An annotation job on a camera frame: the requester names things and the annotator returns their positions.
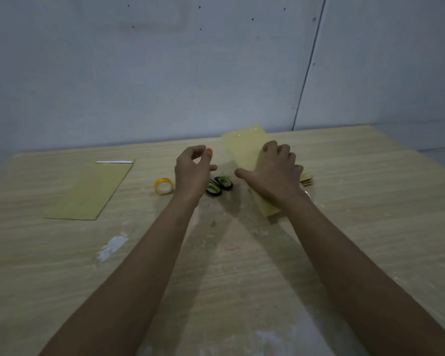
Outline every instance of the yellow tape roll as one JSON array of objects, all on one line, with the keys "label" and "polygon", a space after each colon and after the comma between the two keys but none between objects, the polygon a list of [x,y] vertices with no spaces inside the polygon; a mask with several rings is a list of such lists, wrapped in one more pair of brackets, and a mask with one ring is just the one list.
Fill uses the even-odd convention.
[{"label": "yellow tape roll", "polygon": [[173,191],[173,182],[169,178],[159,178],[154,184],[155,192],[159,195],[167,195]]}]

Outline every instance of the right hand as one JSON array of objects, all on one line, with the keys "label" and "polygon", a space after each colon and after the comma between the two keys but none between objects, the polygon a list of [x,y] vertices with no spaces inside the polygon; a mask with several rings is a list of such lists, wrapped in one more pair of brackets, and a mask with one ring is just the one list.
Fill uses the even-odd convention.
[{"label": "right hand", "polygon": [[303,166],[295,165],[296,156],[290,152],[290,146],[278,146],[276,141],[269,141],[262,150],[266,155],[260,169],[248,171],[238,168],[234,174],[246,181],[258,194],[278,205],[302,194],[300,174]]}]

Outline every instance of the wood grain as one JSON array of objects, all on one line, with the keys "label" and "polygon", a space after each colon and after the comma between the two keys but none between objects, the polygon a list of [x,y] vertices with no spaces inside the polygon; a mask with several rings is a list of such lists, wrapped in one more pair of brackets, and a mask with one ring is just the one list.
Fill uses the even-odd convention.
[{"label": "wood grain", "polygon": [[[445,327],[445,168],[369,126],[272,134],[318,207]],[[0,355],[35,355],[129,253],[171,196],[176,157],[206,144],[235,183],[204,196],[141,355],[363,354],[293,229],[265,219],[220,138],[15,155],[0,178]],[[96,221],[42,214],[89,162],[135,165]],[[106,262],[113,236],[129,241]]]}]

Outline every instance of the white wall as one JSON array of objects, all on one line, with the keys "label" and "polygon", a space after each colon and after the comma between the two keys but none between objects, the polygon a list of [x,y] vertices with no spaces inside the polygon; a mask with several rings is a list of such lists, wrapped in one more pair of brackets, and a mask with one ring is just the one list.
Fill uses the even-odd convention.
[{"label": "white wall", "polygon": [[440,120],[445,0],[326,0],[295,129]]},{"label": "white wall", "polygon": [[0,152],[290,130],[322,3],[0,0]]}]

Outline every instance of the yellow paper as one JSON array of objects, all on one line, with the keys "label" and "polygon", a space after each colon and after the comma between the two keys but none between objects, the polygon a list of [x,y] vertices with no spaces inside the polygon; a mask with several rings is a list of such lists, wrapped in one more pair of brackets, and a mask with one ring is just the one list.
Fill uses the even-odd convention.
[{"label": "yellow paper", "polygon": [[[234,157],[237,166],[254,171],[265,157],[262,146],[270,141],[270,137],[265,133],[261,125],[254,125],[245,129],[228,132],[223,135],[222,140]],[[250,189],[250,191],[254,195],[254,200],[262,215],[267,217],[280,212],[273,203],[270,203],[253,189]]]},{"label": "yellow paper", "polygon": [[90,165],[44,217],[95,220],[132,166],[122,163]]}]

